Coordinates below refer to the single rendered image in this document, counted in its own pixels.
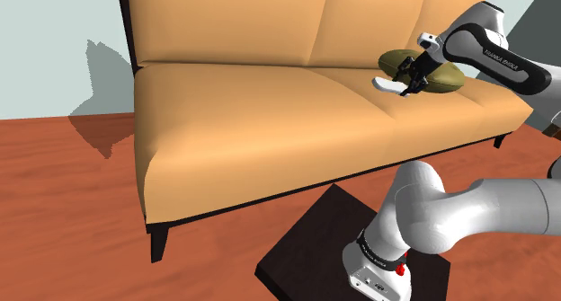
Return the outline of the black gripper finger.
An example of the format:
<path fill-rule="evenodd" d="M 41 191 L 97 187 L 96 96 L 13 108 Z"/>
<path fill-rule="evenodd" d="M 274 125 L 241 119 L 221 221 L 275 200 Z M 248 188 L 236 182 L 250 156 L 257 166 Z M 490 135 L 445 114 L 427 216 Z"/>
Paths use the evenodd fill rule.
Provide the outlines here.
<path fill-rule="evenodd" d="M 400 93 L 401 96 L 408 96 L 411 93 L 419 93 L 428 84 L 426 75 L 423 72 L 413 72 L 409 74 L 410 82 L 408 86 Z"/>
<path fill-rule="evenodd" d="M 392 80 L 394 82 L 409 83 L 412 80 L 411 77 L 411 65 L 414 62 L 413 57 L 406 57 L 396 68 L 396 74 L 393 76 Z"/>

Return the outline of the olive green cushion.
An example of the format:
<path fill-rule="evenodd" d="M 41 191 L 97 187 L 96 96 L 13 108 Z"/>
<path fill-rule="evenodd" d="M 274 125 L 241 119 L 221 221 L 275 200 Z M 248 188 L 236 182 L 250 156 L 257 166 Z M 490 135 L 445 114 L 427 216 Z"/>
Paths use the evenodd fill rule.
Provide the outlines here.
<path fill-rule="evenodd" d="M 394 49 L 385 52 L 378 59 L 379 68 L 390 78 L 396 76 L 398 66 L 407 58 L 417 59 L 420 52 L 412 49 Z M 445 63 L 426 76 L 428 84 L 423 88 L 428 93 L 449 93 L 458 90 L 465 83 L 463 72 L 453 63 Z"/>

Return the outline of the white remote control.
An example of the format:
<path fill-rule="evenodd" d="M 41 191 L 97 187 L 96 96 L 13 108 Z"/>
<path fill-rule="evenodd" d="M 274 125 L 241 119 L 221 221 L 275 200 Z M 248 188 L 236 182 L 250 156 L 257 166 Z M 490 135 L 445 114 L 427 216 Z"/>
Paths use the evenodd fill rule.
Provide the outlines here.
<path fill-rule="evenodd" d="M 382 77 L 375 77 L 372 79 L 372 84 L 381 92 L 384 93 L 394 93 L 403 97 L 409 95 L 407 90 L 407 85 L 401 82 L 388 80 Z"/>

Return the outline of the tan orange sofa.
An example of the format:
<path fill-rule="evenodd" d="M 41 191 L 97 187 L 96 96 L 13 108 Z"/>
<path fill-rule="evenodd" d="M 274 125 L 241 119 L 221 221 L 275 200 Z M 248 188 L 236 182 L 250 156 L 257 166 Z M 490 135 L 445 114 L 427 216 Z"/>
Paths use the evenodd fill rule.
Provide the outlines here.
<path fill-rule="evenodd" d="M 151 259 L 168 230 L 487 139 L 530 115 L 511 91 L 377 91 L 378 58 L 483 0 L 120 0 Z"/>

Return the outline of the dark robot stand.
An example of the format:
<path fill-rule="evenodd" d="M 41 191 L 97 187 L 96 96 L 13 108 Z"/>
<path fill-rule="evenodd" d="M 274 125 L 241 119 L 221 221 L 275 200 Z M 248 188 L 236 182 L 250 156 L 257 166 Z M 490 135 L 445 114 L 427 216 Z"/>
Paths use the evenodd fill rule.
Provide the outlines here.
<path fill-rule="evenodd" d="M 333 184 L 258 262 L 255 276 L 279 301 L 372 301 L 351 287 L 343 248 L 376 212 Z"/>

